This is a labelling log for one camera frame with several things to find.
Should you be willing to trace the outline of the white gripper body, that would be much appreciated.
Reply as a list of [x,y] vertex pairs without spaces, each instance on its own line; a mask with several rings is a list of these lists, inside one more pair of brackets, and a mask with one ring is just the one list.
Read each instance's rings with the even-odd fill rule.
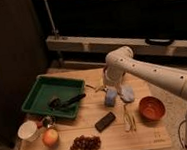
[[125,72],[118,70],[115,67],[105,67],[103,72],[104,84],[108,87],[114,87],[118,91],[121,91],[121,84]]

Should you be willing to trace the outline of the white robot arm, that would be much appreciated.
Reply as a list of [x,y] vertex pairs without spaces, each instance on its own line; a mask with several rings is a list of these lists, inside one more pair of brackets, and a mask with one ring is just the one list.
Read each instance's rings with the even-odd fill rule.
[[[187,101],[186,70],[137,61],[133,58],[132,49],[127,46],[111,51],[106,55],[105,60],[103,79],[107,86],[114,86],[120,90],[123,74],[129,73]],[[185,150],[187,150],[187,124],[185,133]]]

